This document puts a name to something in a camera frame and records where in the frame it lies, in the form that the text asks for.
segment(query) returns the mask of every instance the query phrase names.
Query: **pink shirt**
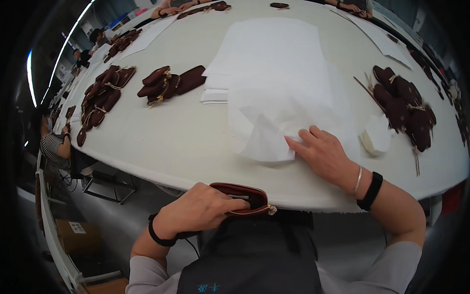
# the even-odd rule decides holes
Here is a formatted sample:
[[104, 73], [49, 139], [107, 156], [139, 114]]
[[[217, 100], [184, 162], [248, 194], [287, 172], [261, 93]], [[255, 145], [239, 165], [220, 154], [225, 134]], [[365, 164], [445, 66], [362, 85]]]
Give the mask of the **pink shirt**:
[[171, 2], [173, 2], [173, 0], [163, 0], [162, 3], [160, 3], [160, 5], [158, 5], [158, 7], [160, 7], [161, 9], [170, 8], [171, 7]]

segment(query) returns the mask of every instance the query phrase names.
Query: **silver bangle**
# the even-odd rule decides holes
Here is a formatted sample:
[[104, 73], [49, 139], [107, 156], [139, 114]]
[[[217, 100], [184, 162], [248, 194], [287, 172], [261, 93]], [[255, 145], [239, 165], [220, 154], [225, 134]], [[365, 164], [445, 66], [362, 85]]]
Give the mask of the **silver bangle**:
[[362, 178], [362, 166], [359, 166], [359, 176], [357, 177], [356, 188], [354, 188], [354, 194], [356, 194], [357, 189], [359, 188], [360, 178]]

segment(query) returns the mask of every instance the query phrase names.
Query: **label on box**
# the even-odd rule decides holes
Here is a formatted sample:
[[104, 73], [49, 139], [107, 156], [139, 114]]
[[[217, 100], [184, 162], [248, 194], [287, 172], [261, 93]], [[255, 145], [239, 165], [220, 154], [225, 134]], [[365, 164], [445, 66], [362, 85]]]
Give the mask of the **label on box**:
[[79, 222], [69, 222], [69, 224], [75, 234], [86, 234], [85, 230], [82, 228]]

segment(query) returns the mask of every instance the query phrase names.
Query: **face mask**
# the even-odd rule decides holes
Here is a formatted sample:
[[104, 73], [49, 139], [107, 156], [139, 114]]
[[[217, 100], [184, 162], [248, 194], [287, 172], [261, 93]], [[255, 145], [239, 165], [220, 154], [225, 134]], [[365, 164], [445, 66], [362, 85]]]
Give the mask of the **face mask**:
[[52, 120], [50, 118], [47, 118], [47, 130], [52, 131]]

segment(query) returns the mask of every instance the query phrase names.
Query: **wrist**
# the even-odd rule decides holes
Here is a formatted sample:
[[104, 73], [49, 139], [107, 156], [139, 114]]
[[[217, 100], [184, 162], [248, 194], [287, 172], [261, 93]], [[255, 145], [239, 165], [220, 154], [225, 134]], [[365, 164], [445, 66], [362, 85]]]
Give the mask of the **wrist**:
[[159, 213], [153, 219], [153, 231], [162, 240], [173, 240], [176, 237], [176, 230], [169, 226], [168, 222], [165, 222], [164, 217]]

